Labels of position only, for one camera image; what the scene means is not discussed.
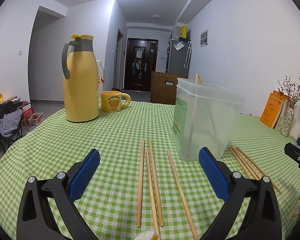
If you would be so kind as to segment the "white gloved right hand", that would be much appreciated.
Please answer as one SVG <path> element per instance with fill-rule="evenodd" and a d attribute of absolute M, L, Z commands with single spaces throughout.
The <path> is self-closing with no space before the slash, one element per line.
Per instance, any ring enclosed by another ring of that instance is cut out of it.
<path fill-rule="evenodd" d="M 158 240 L 159 236 L 155 231 L 146 231 L 138 234 L 134 240 Z"/>

